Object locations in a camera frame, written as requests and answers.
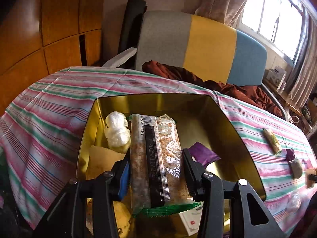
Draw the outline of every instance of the packaged food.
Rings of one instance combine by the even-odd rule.
[[[132,214],[169,215],[197,206],[188,193],[175,121],[140,114],[129,120]]]
[[[278,142],[273,131],[271,129],[263,129],[263,134],[269,142],[269,144],[271,145],[274,155],[280,154],[282,152],[282,146]]]
[[[200,142],[196,142],[188,149],[188,151],[191,156],[195,158],[195,161],[201,163],[204,168],[220,159],[215,152],[206,148]]]

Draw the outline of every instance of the plastic bag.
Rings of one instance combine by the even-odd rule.
[[[174,120],[140,114],[129,120],[132,214],[144,209],[148,216],[170,215],[197,206],[188,193]]]
[[[119,153],[126,153],[130,146],[130,130],[128,121],[123,113],[112,112],[106,117],[104,129],[110,149]]]
[[[130,130],[127,128],[112,129],[105,127],[105,136],[108,140],[109,148],[126,145],[130,140]]]
[[[298,193],[293,193],[287,203],[286,211],[287,212],[296,212],[302,203],[302,198]]]
[[[128,127],[128,121],[123,113],[114,111],[107,115],[106,125],[112,129],[123,129]]]

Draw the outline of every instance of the bed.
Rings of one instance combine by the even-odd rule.
[[[289,235],[317,187],[306,189],[304,175],[292,179],[285,152],[272,155],[262,129],[273,129],[283,149],[293,148],[304,170],[308,160],[316,168],[316,157],[299,128],[216,91],[139,71],[103,67],[70,67],[39,80],[19,94],[0,119],[0,146],[6,153],[12,191],[29,225],[36,227],[64,184],[76,175],[80,141],[94,100],[157,92],[213,98],[255,162],[267,196],[265,205]],[[286,204],[294,191],[303,201],[300,209],[290,214]]]

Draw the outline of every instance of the small object on bed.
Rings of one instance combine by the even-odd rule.
[[[273,131],[271,129],[263,129],[263,135],[270,144],[274,155],[280,154],[282,152],[282,146],[278,142]]]
[[[291,213],[291,212],[296,212],[302,203],[302,198],[301,196],[295,192],[291,195],[291,197],[289,198],[289,201],[286,205],[286,211]]]
[[[310,161],[310,159],[306,160],[306,169],[310,169],[313,168],[312,162]]]
[[[307,188],[307,189],[313,187],[314,184],[315,184],[315,181],[309,179],[309,176],[310,176],[310,175],[316,175],[316,170],[315,170],[315,169],[307,169],[307,170],[305,171],[306,188]]]
[[[294,179],[301,178],[303,174],[303,166],[300,160],[295,157],[294,149],[286,149],[286,160],[291,167]]]
[[[131,142],[130,130],[127,128],[128,122],[125,115],[116,111],[112,112],[107,115],[105,122],[104,132],[109,148],[125,154]]]
[[[220,159],[220,157],[215,152],[206,148],[200,142],[196,142],[188,149],[188,151],[191,156],[195,158],[196,162],[201,163],[204,168]]]

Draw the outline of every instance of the purple package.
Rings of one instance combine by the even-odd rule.
[[[294,149],[286,149],[286,160],[292,162],[295,160],[295,151]]]
[[[196,142],[188,150],[191,156],[193,156],[197,162],[201,163],[204,168],[220,159],[220,157],[215,152],[206,148],[199,142]]]

